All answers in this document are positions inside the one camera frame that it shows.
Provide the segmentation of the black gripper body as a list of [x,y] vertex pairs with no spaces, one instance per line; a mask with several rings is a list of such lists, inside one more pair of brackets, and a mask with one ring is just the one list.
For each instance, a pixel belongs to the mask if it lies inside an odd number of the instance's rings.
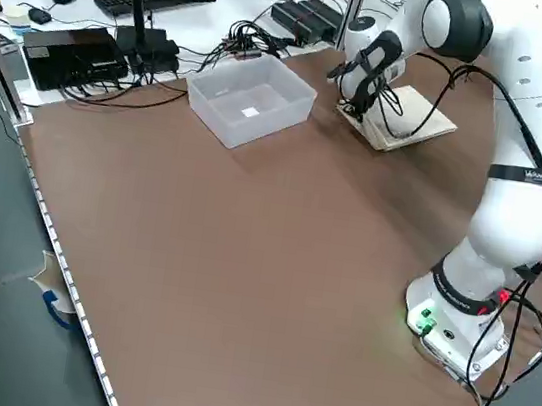
[[347,116],[361,121],[364,118],[364,115],[374,105],[375,99],[375,94],[370,93],[368,88],[358,87],[353,97],[349,100],[345,100],[343,104],[340,105],[340,108]]

